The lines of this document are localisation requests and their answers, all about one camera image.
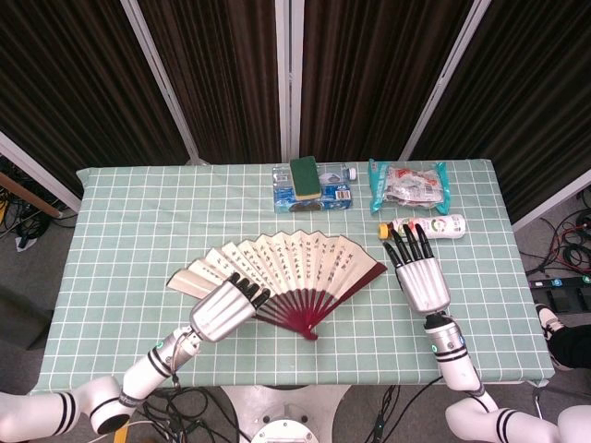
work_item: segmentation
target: black fingertip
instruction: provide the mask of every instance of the black fingertip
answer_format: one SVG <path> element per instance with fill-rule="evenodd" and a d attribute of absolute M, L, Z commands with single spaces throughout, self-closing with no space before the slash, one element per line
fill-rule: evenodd
<path fill-rule="evenodd" d="M 244 295 L 246 296 L 246 298 L 248 300 L 250 300 L 252 297 L 255 296 L 255 293 L 257 293 L 260 289 L 260 286 L 258 286 L 256 283 L 252 283 L 250 286 L 248 286 L 248 288 L 244 291 Z"/>
<path fill-rule="evenodd" d="M 398 254 L 396 254 L 396 251 L 394 250 L 392 245 L 390 245 L 388 242 L 383 242 L 382 244 L 384 245 L 384 248 L 386 249 L 386 252 L 388 253 L 388 256 L 390 257 L 390 260 L 392 261 L 394 267 L 402 267 L 403 262 L 398 257 Z"/>
<path fill-rule="evenodd" d="M 416 225 L 416 234 L 418 235 L 418 241 L 421 242 L 421 247 L 423 248 L 423 255 L 425 258 L 433 258 L 433 250 L 431 249 L 427 235 L 425 234 L 425 231 L 423 231 L 423 227 L 420 224 Z"/>
<path fill-rule="evenodd" d="M 230 278 L 228 279 L 229 282 L 233 283 L 234 285 L 236 285 L 238 283 L 238 281 L 240 280 L 240 274 L 237 272 L 234 272 Z"/>
<path fill-rule="evenodd" d="M 269 291 L 268 289 L 264 289 L 262 291 L 262 293 L 260 293 L 260 295 L 254 299 L 254 301 L 252 302 L 252 305 L 255 309 L 259 309 L 261 306 L 263 306 L 265 304 L 265 302 L 267 300 L 269 300 L 269 297 L 271 296 L 271 291 Z"/>
<path fill-rule="evenodd" d="M 241 293 L 246 293 L 247 291 L 247 287 L 250 285 L 250 281 L 248 281 L 248 279 L 242 279 L 241 281 L 238 282 L 238 284 L 236 285 L 236 288 L 238 288 L 240 290 Z"/>
<path fill-rule="evenodd" d="M 413 259 L 410 258 L 410 254 L 408 253 L 408 249 L 406 249 L 403 237 L 401 237 L 400 234 L 394 230 L 392 230 L 392 235 L 394 236 L 394 243 L 396 243 L 396 246 L 398 246 L 400 258 L 403 260 L 403 263 L 405 265 L 407 265 L 408 263 L 412 263 Z"/>
<path fill-rule="evenodd" d="M 423 258 L 421 254 L 421 250 L 418 248 L 418 243 L 416 242 L 415 235 L 413 231 L 410 229 L 410 226 L 407 224 L 403 224 L 404 234 L 406 235 L 406 240 L 408 241 L 408 245 L 410 247 L 410 252 L 413 254 L 413 258 L 415 260 L 420 260 Z"/>

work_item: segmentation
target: sponge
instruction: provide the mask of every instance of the sponge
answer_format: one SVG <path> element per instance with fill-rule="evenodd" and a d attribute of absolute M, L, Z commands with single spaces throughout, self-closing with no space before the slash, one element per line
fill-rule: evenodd
<path fill-rule="evenodd" d="M 316 160 L 313 156 L 294 159 L 289 162 L 294 183 L 295 198 L 298 200 L 311 200 L 320 198 L 320 180 Z"/>

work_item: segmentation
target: blue label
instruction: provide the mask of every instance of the blue label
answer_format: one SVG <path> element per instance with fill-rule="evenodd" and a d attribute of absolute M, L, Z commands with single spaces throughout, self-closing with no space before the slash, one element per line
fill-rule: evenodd
<path fill-rule="evenodd" d="M 320 198 L 298 200 L 292 187 L 273 189 L 275 212 L 297 212 L 300 210 L 346 210 L 351 206 L 349 185 L 326 185 Z"/>

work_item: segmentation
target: plastic snack bag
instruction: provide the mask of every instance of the plastic snack bag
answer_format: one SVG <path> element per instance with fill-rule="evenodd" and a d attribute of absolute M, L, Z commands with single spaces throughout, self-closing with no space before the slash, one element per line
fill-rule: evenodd
<path fill-rule="evenodd" d="M 369 159 L 371 213 L 380 210 L 384 201 L 401 206 L 436 208 L 440 214 L 450 211 L 452 194 L 445 162 L 437 162 L 429 171 L 399 168 L 393 162 Z"/>

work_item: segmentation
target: wooden stick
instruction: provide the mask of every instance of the wooden stick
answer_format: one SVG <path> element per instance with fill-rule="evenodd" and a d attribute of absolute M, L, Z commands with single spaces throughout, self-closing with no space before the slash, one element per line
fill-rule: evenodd
<path fill-rule="evenodd" d="M 8 192 L 11 192 L 12 194 L 19 196 L 23 200 L 29 202 L 35 208 L 45 212 L 50 217 L 54 217 L 55 219 L 62 218 L 63 214 L 59 210 L 2 173 L 0 173 L 0 186 L 6 189 Z"/>

